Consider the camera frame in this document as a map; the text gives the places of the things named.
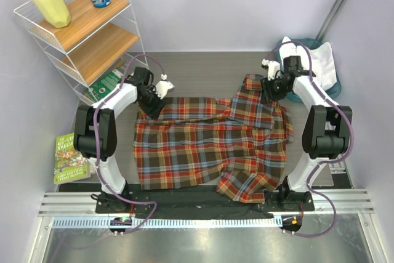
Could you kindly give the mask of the red brown plaid shirt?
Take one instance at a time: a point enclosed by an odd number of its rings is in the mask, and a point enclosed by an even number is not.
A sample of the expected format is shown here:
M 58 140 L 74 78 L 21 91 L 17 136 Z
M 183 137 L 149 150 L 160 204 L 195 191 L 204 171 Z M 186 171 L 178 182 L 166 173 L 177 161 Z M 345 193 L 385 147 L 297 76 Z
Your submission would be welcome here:
M 294 140 L 290 111 L 262 103 L 260 75 L 247 75 L 231 99 L 168 98 L 160 115 L 140 111 L 133 144 L 143 190 L 178 189 L 217 179 L 217 192 L 261 203 L 277 188 Z

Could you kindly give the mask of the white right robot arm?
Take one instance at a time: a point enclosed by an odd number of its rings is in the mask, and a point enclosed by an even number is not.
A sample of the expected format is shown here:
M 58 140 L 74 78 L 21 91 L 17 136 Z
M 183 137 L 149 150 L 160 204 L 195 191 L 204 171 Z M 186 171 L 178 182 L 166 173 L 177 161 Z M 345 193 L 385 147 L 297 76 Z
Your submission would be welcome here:
M 277 102 L 293 92 L 308 110 L 302 134 L 304 152 L 278 191 L 265 197 L 283 211 L 311 210 L 313 181 L 325 165 L 350 148 L 352 109 L 331 100 L 313 72 L 303 68 L 299 56 L 286 57 L 282 63 L 264 59 L 262 68 L 268 71 L 260 81 L 263 103 Z

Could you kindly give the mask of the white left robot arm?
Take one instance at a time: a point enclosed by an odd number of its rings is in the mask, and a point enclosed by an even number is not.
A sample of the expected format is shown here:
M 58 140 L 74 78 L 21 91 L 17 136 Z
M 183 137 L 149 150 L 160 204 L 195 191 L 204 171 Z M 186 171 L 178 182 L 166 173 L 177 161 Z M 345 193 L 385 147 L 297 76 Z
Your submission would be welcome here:
M 93 166 L 102 186 L 100 198 L 110 199 L 110 206 L 118 213 L 131 205 L 127 182 L 120 173 L 115 151 L 118 144 L 117 117 L 133 103 L 137 103 L 148 117 L 158 118 L 167 93 L 174 85 L 162 74 L 152 84 L 153 73 L 137 67 L 131 75 L 123 76 L 104 98 L 90 106 L 81 106 L 76 112 L 74 148 Z

